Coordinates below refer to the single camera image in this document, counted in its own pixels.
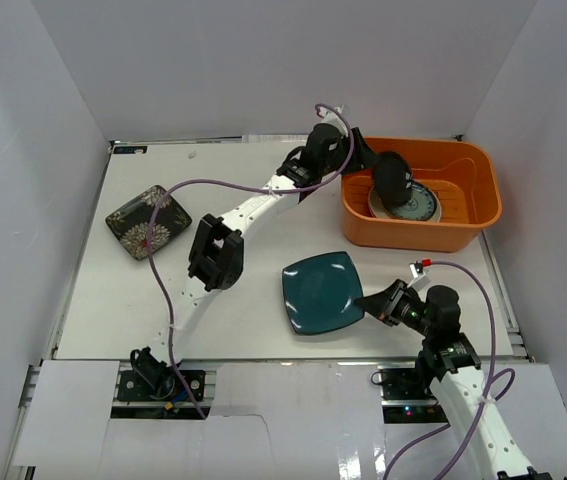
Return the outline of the black round plate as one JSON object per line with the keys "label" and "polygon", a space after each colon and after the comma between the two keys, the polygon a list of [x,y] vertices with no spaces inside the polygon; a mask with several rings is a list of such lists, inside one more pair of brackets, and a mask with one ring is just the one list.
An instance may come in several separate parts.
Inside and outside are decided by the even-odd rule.
{"label": "black round plate", "polygon": [[374,189],[385,209],[406,204],[412,195],[412,172],[401,155],[394,151],[378,154],[372,166]]}

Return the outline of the teal square plate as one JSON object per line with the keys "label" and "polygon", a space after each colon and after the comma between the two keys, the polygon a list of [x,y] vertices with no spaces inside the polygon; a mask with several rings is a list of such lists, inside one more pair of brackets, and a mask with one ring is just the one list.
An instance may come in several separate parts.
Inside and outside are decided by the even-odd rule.
{"label": "teal square plate", "polygon": [[305,258],[282,270],[283,303],[297,335],[337,331],[364,317],[355,301],[363,297],[350,255],[335,251]]}

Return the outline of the blue white patterned plate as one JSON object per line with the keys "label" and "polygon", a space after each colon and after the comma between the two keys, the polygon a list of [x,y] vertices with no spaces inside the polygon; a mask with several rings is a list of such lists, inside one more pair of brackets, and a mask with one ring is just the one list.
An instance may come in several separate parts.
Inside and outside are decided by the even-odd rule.
{"label": "blue white patterned plate", "polygon": [[437,223],[442,216],[442,206],[435,195],[425,185],[414,182],[411,198],[402,206],[386,209],[393,220]]}

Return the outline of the black floral square plate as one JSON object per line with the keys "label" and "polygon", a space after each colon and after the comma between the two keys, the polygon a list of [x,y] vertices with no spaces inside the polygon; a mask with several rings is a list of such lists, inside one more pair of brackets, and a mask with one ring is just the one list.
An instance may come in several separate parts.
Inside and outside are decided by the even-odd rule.
{"label": "black floral square plate", "polygon": [[[165,193],[164,187],[154,185],[105,218],[113,236],[134,260],[144,260],[148,256],[148,227],[155,206]],[[162,249],[191,224],[189,213],[172,196],[166,197],[152,227],[152,251]]]}

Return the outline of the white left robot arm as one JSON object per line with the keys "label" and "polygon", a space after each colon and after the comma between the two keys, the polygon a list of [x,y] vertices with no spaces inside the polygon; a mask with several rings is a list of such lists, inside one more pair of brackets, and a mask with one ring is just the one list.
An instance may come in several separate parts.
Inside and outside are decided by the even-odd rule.
{"label": "white left robot arm", "polygon": [[166,368],[153,364],[143,370],[139,382],[143,391],[154,399],[165,398],[174,386],[190,394],[180,369],[184,348],[212,301],[239,280],[251,237],[339,176],[365,169],[371,171],[386,206],[406,203],[412,172],[398,153],[374,152],[357,128],[318,123],[306,143],[286,155],[263,187],[246,187],[249,198],[220,216],[205,215],[191,244],[180,300],[174,302],[167,287],[159,287],[168,312],[168,359]]}

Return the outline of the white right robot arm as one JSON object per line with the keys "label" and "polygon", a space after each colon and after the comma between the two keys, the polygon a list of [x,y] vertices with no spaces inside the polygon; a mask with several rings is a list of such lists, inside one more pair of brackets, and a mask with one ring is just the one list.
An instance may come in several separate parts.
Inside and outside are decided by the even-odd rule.
{"label": "white right robot arm", "polygon": [[476,479],[549,479],[551,474],[537,470],[511,435],[490,394],[494,371],[482,370],[461,332],[460,315],[453,289],[433,286],[422,299],[397,281],[379,319],[423,336],[414,384],[422,396],[438,401],[459,441],[452,463],[467,455]]}

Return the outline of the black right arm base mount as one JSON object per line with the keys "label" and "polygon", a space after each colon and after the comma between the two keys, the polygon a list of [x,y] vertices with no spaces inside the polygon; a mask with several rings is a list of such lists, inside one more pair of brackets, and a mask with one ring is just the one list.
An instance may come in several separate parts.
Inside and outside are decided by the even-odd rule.
{"label": "black right arm base mount", "polygon": [[433,414],[439,406],[415,368],[379,368],[370,382],[379,388],[381,404],[392,414],[416,418]]}

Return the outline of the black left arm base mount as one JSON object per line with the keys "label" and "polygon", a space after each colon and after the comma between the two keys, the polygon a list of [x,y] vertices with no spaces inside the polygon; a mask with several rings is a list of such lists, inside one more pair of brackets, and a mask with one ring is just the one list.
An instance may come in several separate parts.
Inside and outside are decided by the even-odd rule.
{"label": "black left arm base mount", "polygon": [[[206,373],[204,370],[182,370],[194,399],[200,402],[204,398]],[[150,401],[187,401],[189,396],[180,380],[168,373],[165,380],[159,382],[158,387],[152,386],[133,370],[126,370],[120,374],[119,384],[115,398],[119,402],[150,402]]]}

